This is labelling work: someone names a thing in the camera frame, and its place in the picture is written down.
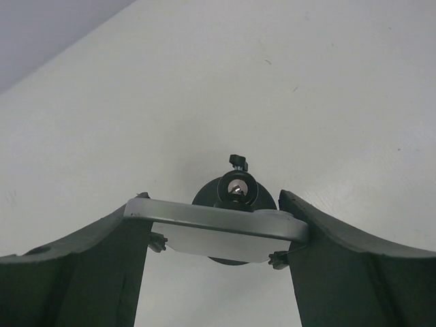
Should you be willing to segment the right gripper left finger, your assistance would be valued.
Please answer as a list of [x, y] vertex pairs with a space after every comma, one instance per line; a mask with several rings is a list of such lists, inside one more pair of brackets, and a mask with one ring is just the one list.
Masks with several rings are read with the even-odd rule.
[[152, 224], [124, 212], [1, 257], [1, 325], [133, 326]]

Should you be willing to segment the black smartphone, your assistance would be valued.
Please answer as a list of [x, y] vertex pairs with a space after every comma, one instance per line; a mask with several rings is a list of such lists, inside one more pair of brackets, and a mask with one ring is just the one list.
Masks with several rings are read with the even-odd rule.
[[305, 222], [272, 209], [244, 212], [133, 198], [124, 216], [150, 222], [151, 231], [177, 252], [237, 262], [262, 263], [309, 238]]

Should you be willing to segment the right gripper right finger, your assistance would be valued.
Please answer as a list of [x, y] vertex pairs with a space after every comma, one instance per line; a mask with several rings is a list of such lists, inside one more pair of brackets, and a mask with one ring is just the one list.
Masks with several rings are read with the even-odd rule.
[[303, 326], [434, 326], [435, 252], [382, 239], [283, 190], [279, 207], [309, 227], [287, 255]]

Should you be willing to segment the black round phone stand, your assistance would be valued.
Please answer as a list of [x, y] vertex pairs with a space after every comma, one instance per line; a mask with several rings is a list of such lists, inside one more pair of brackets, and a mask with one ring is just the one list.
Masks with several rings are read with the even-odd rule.
[[[191, 204], [244, 212], [255, 212], [262, 209], [278, 210], [271, 194], [249, 173], [245, 157], [231, 155], [229, 162], [232, 164], [232, 170], [203, 186]], [[151, 233], [149, 247], [156, 253], [168, 248], [163, 236], [153, 232]], [[265, 262], [268, 262], [276, 269], [283, 268], [286, 265], [284, 257], [288, 250], [274, 252], [269, 255], [268, 260]], [[248, 262], [207, 258], [225, 266], [249, 264]]]

